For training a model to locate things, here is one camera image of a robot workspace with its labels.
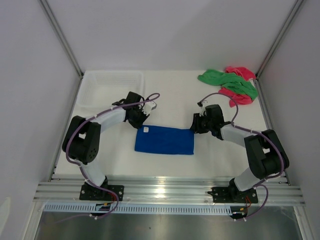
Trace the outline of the blue towel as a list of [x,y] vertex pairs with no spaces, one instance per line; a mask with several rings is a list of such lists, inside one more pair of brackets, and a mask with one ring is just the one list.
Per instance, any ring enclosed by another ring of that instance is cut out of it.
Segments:
[[160,155],[193,155],[195,135],[190,129],[143,125],[137,130],[134,150]]

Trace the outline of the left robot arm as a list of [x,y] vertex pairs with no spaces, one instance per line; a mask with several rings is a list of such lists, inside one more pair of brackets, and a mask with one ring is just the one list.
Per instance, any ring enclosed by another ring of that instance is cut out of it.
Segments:
[[90,117],[74,116],[62,143],[66,160],[79,167],[85,183],[91,187],[91,194],[97,200],[108,196],[108,180],[96,160],[100,148],[101,134],[107,129],[128,122],[140,129],[157,104],[151,97],[144,98],[130,91],[126,98]]

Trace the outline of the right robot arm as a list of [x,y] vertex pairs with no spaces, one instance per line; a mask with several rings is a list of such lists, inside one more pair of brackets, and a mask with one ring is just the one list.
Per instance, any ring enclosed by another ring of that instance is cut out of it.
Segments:
[[249,130],[225,121],[218,104],[198,105],[201,111],[193,115],[190,127],[195,134],[211,133],[221,141],[245,148],[248,168],[229,182],[228,196],[232,201],[241,201],[248,190],[280,176],[289,167],[289,158],[274,130]]

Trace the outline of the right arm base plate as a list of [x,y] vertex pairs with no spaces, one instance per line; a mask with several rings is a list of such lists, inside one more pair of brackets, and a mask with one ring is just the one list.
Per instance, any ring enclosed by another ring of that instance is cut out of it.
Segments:
[[231,204],[245,204],[245,203],[258,203],[257,191],[253,188],[246,191],[239,191],[234,187],[212,187],[207,192],[212,196],[214,203],[231,203]]

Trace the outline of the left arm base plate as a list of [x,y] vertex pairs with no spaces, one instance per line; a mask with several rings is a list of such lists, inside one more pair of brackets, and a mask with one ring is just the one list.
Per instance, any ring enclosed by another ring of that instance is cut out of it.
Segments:
[[[102,188],[106,188],[109,191],[114,192],[118,196],[118,200],[120,202],[123,200],[124,190],[125,190],[124,185],[108,185],[108,186],[103,185]],[[113,202],[117,200],[112,193],[98,189],[87,183],[81,186],[79,199],[81,201],[107,201],[107,202]]]

